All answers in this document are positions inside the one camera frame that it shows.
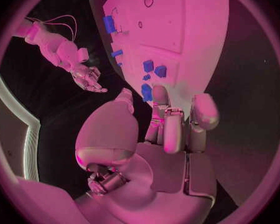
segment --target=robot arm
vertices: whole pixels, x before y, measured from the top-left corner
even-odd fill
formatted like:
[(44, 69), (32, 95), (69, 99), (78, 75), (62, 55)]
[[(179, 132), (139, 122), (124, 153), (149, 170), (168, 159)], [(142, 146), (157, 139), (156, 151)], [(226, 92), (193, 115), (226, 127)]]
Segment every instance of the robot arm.
[(89, 59), (86, 48), (80, 48), (60, 34), (51, 33), (41, 22), (25, 19), (14, 36), (22, 37), (31, 45), (38, 45), (41, 54), (54, 66), (70, 72), (75, 83), (82, 89), (92, 92), (106, 92), (98, 84), (100, 71), (96, 67), (82, 65)]

